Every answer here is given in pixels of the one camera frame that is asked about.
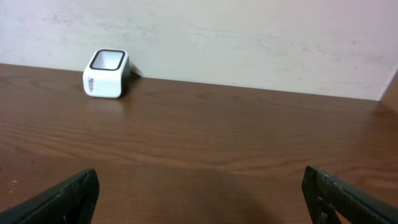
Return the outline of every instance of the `black rim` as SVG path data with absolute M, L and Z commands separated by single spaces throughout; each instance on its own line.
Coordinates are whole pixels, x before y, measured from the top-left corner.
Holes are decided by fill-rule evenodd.
M 100 52 L 102 52 L 102 51 L 121 52 L 121 53 L 122 53 L 122 58 L 120 59 L 120 62 L 119 62 L 119 65 L 118 65 L 117 68 L 115 68 L 115 69 L 107 69 L 107 68 L 94 68 L 94 67 L 93 67 L 93 64 L 94 64 L 95 60 L 97 59 L 98 54 L 99 54 Z M 122 62 L 123 62 L 123 59 L 124 59 L 124 55 L 125 55 L 125 53 L 124 53 L 124 51 L 122 51 L 122 50 L 108 50 L 108 49 L 99 50 L 99 51 L 97 51 L 97 53 L 95 53 L 94 59 L 93 59 L 93 60 L 91 61 L 91 63 L 90 63 L 90 68 L 91 68 L 91 69 L 94 69 L 94 70 L 116 71 L 116 70 L 119 69 L 120 66 L 122 65 Z

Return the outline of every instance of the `white wall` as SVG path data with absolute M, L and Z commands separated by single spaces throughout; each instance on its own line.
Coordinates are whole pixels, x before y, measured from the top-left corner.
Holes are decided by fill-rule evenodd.
M 0 0 L 0 62 L 83 70 L 124 49 L 145 77 L 378 100 L 396 0 Z

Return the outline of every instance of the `small white device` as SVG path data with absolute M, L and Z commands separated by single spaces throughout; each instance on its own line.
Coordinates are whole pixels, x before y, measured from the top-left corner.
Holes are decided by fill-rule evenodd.
M 83 86 L 89 96 L 117 98 L 125 90 L 129 76 L 126 51 L 101 49 L 94 53 L 83 72 Z

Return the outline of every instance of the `white cube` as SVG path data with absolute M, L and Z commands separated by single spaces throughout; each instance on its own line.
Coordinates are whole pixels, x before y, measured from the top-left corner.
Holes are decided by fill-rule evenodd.
M 97 50 L 83 72 L 83 86 L 89 96 L 117 98 L 130 75 L 129 55 L 124 50 Z

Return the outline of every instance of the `white box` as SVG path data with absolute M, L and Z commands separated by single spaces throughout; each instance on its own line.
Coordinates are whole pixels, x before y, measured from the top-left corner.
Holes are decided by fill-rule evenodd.
M 83 72 L 83 86 L 89 96 L 117 98 L 125 91 L 130 76 L 129 54 L 124 50 L 97 50 Z

